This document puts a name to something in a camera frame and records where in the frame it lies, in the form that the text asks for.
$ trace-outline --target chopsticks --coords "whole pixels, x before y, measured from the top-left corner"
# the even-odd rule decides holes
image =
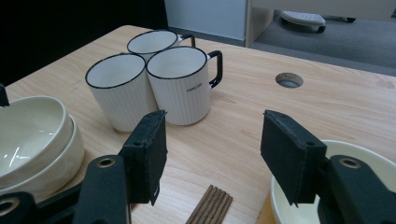
[[[224,190],[210,185],[186,224],[221,223],[232,201],[233,197]]]

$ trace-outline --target caster wheel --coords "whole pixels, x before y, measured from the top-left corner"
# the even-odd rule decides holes
[[[326,26],[319,26],[318,33],[321,34],[324,32],[324,30],[326,30]]]
[[[346,18],[346,20],[347,20],[347,22],[353,22],[353,21],[355,21],[356,19],[355,19],[355,18]]]

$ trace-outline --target bowl rim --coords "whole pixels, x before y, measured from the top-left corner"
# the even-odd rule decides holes
[[[14,189],[18,189],[20,187],[28,185],[30,182],[34,181],[35,179],[37,179],[38,177],[40,177],[44,173],[46,173],[49,169],[51,169],[64,156],[64,154],[66,154],[71,149],[71,146],[75,144],[77,135],[79,134],[79,130],[78,130],[78,126],[76,124],[76,120],[70,115],[69,115],[69,117],[73,122],[73,134],[72,134],[72,137],[70,138],[69,142],[67,143],[67,146],[62,151],[62,153],[54,161],[52,161],[48,166],[46,166],[44,169],[42,169],[37,174],[30,176],[29,178],[23,180],[22,182],[20,182],[16,185],[10,186],[8,188],[0,189],[0,194],[9,193],[9,192],[12,192]]]
[[[328,143],[332,143],[332,144],[342,144],[348,147],[356,147],[358,149],[363,150],[365,153],[368,153],[370,155],[374,155],[376,157],[378,157],[379,159],[383,160],[386,163],[389,163],[390,165],[394,166],[396,169],[396,163],[394,163],[393,161],[387,159],[386,157],[380,155],[379,153],[376,153],[368,148],[365,147],[361,147],[355,144],[351,144],[348,142],[344,142],[344,141],[338,141],[338,140],[320,140],[321,142],[323,142],[324,144],[328,144]],[[271,197],[271,208],[273,210],[273,214],[274,214],[274,218],[276,220],[276,223],[278,224],[287,224],[284,219],[282,219],[282,216],[280,215],[280,207],[278,206],[278,204],[276,203],[276,179],[275,177],[272,175],[271,176],[271,186],[270,186],[270,194],[269,196]]]
[[[26,169],[26,165],[28,165],[29,163],[31,163],[32,161],[34,161],[35,159],[41,157],[43,154],[45,154],[49,148],[51,148],[51,143],[53,143],[56,139],[58,139],[58,137],[61,135],[60,134],[60,130],[62,129],[62,127],[64,127],[64,125],[66,125],[66,121],[70,118],[68,113],[67,113],[67,109],[64,105],[64,103],[52,96],[47,96],[47,95],[35,95],[35,96],[28,96],[28,97],[24,97],[18,100],[15,100],[13,102],[10,103],[10,106],[15,105],[15,104],[23,104],[23,102],[26,101],[30,101],[30,100],[50,100],[54,103],[56,103],[57,105],[60,106],[60,108],[62,109],[62,118],[58,124],[58,127],[56,129],[55,134],[51,137],[51,139],[46,143],[46,145],[44,145],[34,156],[31,157],[30,160],[25,161],[24,163],[22,163],[20,166],[14,168],[14,169],[8,169],[6,172],[0,174],[0,180],[5,180],[8,178],[11,178],[12,176],[14,176],[17,172],[19,172],[22,169]],[[64,150],[63,148],[60,148],[59,153],[57,154],[57,156],[55,156],[55,158],[57,158],[60,153],[62,153]]]

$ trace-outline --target mug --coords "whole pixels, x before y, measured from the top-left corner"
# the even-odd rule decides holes
[[[131,39],[127,45],[129,52],[142,56],[146,62],[155,53],[177,47],[180,42],[190,38],[191,45],[195,47],[195,37],[193,35],[177,36],[173,31],[154,30],[137,35]]]
[[[208,60],[217,57],[216,77],[209,81]],[[210,107],[210,89],[222,79],[222,53],[208,54],[194,47],[174,47],[153,55],[146,65],[158,107],[166,121],[189,125],[201,120]]]
[[[143,57],[113,55],[94,64],[85,80],[114,129],[131,132],[147,113],[158,110]]]

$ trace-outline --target wall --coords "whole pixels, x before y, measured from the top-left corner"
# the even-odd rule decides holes
[[[247,0],[165,0],[170,27],[245,40]]]

